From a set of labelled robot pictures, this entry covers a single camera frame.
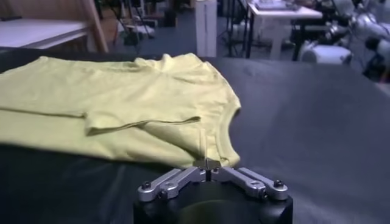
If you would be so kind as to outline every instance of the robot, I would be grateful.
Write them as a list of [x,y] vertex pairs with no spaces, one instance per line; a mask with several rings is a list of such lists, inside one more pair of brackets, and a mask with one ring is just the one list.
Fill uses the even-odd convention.
[[282,181],[208,159],[147,181],[137,194],[134,224],[293,223],[293,200]]
[[365,45],[375,52],[375,56],[368,62],[363,74],[375,77],[389,73],[390,24],[379,23],[371,13],[376,3],[383,5],[385,2],[361,2],[357,7],[351,0],[334,0],[333,3],[338,8],[338,16],[328,25],[322,38],[305,42],[300,50],[299,60],[348,65],[353,57],[349,50],[352,38],[369,37],[365,40]]

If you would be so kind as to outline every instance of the wooden frame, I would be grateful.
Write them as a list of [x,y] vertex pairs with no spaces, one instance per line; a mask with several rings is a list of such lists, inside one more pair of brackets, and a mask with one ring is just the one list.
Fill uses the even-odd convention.
[[108,52],[93,0],[1,0],[0,16],[88,21],[99,52]]

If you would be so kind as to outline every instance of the white box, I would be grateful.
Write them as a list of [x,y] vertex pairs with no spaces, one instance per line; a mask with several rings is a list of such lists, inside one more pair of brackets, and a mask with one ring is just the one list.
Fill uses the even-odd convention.
[[197,0],[195,3],[196,50],[200,57],[217,56],[217,1]]

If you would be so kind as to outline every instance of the table surface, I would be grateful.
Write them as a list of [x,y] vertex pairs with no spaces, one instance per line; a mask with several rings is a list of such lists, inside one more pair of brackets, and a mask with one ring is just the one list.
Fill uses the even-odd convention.
[[267,11],[267,10],[258,10],[256,6],[252,3],[248,3],[250,10],[253,14],[257,16],[262,16],[264,18],[275,18],[275,19],[321,19],[322,13],[315,11],[313,9],[306,8],[301,6],[296,11]]
[[[0,72],[40,55],[132,59],[20,49],[0,54]],[[294,223],[388,223],[390,99],[373,83],[346,66],[205,60],[240,98],[240,165],[288,185]],[[2,145],[0,222],[131,223],[136,188],[167,170]]]
[[17,19],[0,22],[0,46],[23,47],[86,27],[85,22],[66,20]]

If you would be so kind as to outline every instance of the screw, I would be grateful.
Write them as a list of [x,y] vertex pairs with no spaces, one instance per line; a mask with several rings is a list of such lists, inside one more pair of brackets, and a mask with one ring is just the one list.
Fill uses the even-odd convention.
[[258,198],[263,199],[263,200],[268,198],[268,194],[267,194],[265,188],[263,188],[261,191],[259,191]]
[[274,181],[274,187],[283,187],[285,184],[281,180]]
[[167,200],[168,199],[168,193],[166,190],[162,190],[159,194],[158,197],[162,200]]
[[141,185],[141,189],[142,190],[146,190],[148,188],[150,188],[152,186],[151,182],[150,181],[145,181],[142,185]]

